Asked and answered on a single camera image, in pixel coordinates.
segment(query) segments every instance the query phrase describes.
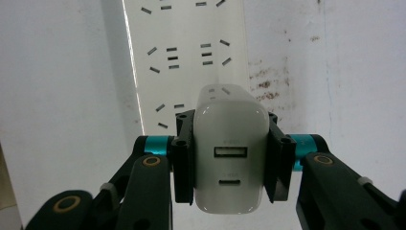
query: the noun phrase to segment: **power strip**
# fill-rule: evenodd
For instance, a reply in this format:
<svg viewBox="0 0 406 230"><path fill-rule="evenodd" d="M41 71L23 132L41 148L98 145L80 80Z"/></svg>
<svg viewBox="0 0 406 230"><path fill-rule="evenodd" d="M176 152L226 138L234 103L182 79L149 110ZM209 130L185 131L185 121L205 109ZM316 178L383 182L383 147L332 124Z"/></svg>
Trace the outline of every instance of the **power strip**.
<svg viewBox="0 0 406 230"><path fill-rule="evenodd" d="M124 0L145 135L175 135L175 114L195 109L201 88L249 90L241 0Z"/></svg>

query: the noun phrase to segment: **white surface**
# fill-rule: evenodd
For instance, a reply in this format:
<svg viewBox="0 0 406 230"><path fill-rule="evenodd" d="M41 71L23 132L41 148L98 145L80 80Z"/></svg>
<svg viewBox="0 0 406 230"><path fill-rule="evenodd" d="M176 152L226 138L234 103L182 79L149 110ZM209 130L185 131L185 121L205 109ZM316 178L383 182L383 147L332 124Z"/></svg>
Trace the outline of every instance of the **white surface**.
<svg viewBox="0 0 406 230"><path fill-rule="evenodd" d="M20 230L21 219L17 206L12 206L0 210L0 229L1 230Z"/></svg>
<svg viewBox="0 0 406 230"><path fill-rule="evenodd" d="M24 223L58 192L95 193L141 132L124 21L108 4L0 3L0 140ZM339 158L398 199L406 188L406 3L244 7L253 95L286 133L322 134ZM299 176L289 202L262 202L250 215L174 205L174 228L300 229Z"/></svg>
<svg viewBox="0 0 406 230"><path fill-rule="evenodd" d="M202 88L193 118L194 200L200 210L247 214L258 208L268 130L268 112L239 85ZM245 148L245 157L214 157L216 148ZM240 183L220 185L220 180Z"/></svg>
<svg viewBox="0 0 406 230"><path fill-rule="evenodd" d="M206 4L196 6L199 2ZM195 109L207 84L248 90L241 0L125 0L124 5L146 135L175 135L175 114Z"/></svg>
<svg viewBox="0 0 406 230"><path fill-rule="evenodd" d="M0 140L21 219L95 194L141 133L121 3L0 3Z"/></svg>

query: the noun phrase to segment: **charger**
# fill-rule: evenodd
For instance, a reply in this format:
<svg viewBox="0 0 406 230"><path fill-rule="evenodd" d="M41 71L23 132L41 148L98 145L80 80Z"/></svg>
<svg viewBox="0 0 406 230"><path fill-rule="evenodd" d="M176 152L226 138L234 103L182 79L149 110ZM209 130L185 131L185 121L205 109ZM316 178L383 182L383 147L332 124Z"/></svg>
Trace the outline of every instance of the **charger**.
<svg viewBox="0 0 406 230"><path fill-rule="evenodd" d="M211 214L256 210L263 187L269 117L242 87L205 86L193 118L195 201Z"/></svg>

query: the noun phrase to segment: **outlet slot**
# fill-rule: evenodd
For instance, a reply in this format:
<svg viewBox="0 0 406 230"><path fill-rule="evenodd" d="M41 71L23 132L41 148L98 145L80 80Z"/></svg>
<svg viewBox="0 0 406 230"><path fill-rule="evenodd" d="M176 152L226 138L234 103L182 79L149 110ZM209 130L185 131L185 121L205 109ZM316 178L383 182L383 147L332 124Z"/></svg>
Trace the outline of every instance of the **outlet slot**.
<svg viewBox="0 0 406 230"><path fill-rule="evenodd" d="M206 44L201 44L200 45L200 48L209 48L209 47L212 47L211 43L206 43Z"/></svg>
<svg viewBox="0 0 406 230"><path fill-rule="evenodd" d="M180 103L180 104L174 105L173 107L174 107L174 108L182 108L182 107L185 107L185 105L182 104L182 103Z"/></svg>
<svg viewBox="0 0 406 230"><path fill-rule="evenodd" d="M209 52L209 53L203 53L202 54L202 57L207 57L207 56L211 56L212 55L212 52Z"/></svg>
<svg viewBox="0 0 406 230"><path fill-rule="evenodd" d="M196 3L196 6L197 6L197 7L205 7L206 5L207 5L206 2L199 2L199 3Z"/></svg>
<svg viewBox="0 0 406 230"><path fill-rule="evenodd" d="M219 185L240 185L241 181L240 180L218 180Z"/></svg>
<svg viewBox="0 0 406 230"><path fill-rule="evenodd" d="M157 74L159 74L159 72L161 72L159 69L154 68L154 67L150 67L149 70L151 70L151 71L153 71L153 72L155 72Z"/></svg>
<svg viewBox="0 0 406 230"><path fill-rule="evenodd" d="M158 127L168 128L168 126L167 126L167 125L162 124L162 123L158 123Z"/></svg>
<svg viewBox="0 0 406 230"><path fill-rule="evenodd" d="M214 147L215 158L247 158L248 148L246 147Z"/></svg>
<svg viewBox="0 0 406 230"><path fill-rule="evenodd" d="M226 46L230 46L230 42L227 42L225 40L220 40L220 43Z"/></svg>
<svg viewBox="0 0 406 230"><path fill-rule="evenodd" d="M146 8L141 8L141 11L146 12L146 13L149 13L149 14L152 14L152 11L150 11L150 10L148 10L148 9L146 9Z"/></svg>
<svg viewBox="0 0 406 230"><path fill-rule="evenodd" d="M176 47L167 48L167 52L177 51Z"/></svg>
<svg viewBox="0 0 406 230"><path fill-rule="evenodd" d="M163 103L163 104L159 105L155 110L157 112L159 112L159 110L163 109L164 107L165 107L165 104Z"/></svg>
<svg viewBox="0 0 406 230"><path fill-rule="evenodd" d="M152 53L154 53L156 50L156 47L152 48L150 51L148 51L148 55L152 55Z"/></svg>
<svg viewBox="0 0 406 230"><path fill-rule="evenodd" d="M226 60L224 60L223 63L221 63L221 64L226 65L226 64L228 64L230 61L231 61L231 58L228 57L228 58L227 58Z"/></svg>
<svg viewBox="0 0 406 230"><path fill-rule="evenodd" d="M221 88L221 90L223 90L223 92L226 93L227 95L230 95L230 91L228 91L228 89L226 89L226 88Z"/></svg>
<svg viewBox="0 0 406 230"><path fill-rule="evenodd" d="M210 60L210 61L203 61L203 65L211 65L211 64L213 64L213 62Z"/></svg>
<svg viewBox="0 0 406 230"><path fill-rule="evenodd" d="M215 4L217 7L219 7L219 6L221 6L221 5L223 5L223 3L225 3L226 2L226 0L221 0L221 1L219 1L217 4Z"/></svg>
<svg viewBox="0 0 406 230"><path fill-rule="evenodd" d="M161 10L163 11L163 10L170 10L170 9L172 9L172 6L164 6L164 7L161 7Z"/></svg>

